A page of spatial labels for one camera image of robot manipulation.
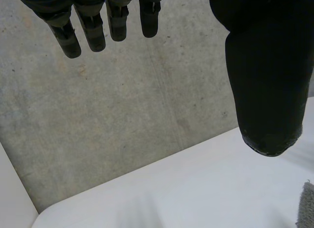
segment gray concrete surface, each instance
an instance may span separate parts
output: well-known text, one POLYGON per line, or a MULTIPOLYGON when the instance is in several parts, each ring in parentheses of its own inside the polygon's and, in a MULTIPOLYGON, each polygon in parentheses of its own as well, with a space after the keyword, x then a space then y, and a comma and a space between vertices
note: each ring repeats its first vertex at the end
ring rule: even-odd
POLYGON ((152 39, 134 0, 127 39, 97 54, 72 15, 72 60, 19 0, 0 1, 0 141, 39 212, 237 126, 208 0, 164 0, 152 39))

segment robotic hand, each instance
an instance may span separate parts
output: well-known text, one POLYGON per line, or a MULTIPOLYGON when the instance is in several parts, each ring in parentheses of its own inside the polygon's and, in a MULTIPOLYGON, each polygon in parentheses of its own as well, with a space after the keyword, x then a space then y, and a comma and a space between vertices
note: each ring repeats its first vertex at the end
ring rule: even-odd
MULTIPOLYGON (((127 36, 127 5, 131 0, 21 0, 43 19, 52 30, 64 54, 69 58, 80 56, 81 49, 70 21, 71 8, 83 27, 90 49, 100 52, 105 48, 105 36, 100 10, 106 2, 110 34, 114 41, 127 36)), ((158 30, 158 13, 161 0, 139 0, 142 31, 153 37, 158 30)))
MULTIPOLYGON (((106 1, 113 40, 126 38, 131 0, 22 0, 48 23, 64 53, 80 55, 70 22, 71 6, 91 50, 105 48, 99 15, 106 1)), ((158 29, 161 0, 139 0, 142 31, 158 29)), ((265 156, 278 156, 302 134, 314 67, 314 0, 210 0, 216 18, 230 31, 228 75, 244 141, 265 156)))

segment gray cloth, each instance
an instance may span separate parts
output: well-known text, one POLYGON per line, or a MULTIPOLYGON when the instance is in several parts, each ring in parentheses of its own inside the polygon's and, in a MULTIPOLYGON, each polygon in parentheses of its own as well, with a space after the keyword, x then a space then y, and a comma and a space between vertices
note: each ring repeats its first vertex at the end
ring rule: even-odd
POLYGON ((299 204, 298 228, 314 228, 314 185, 306 182, 299 204))

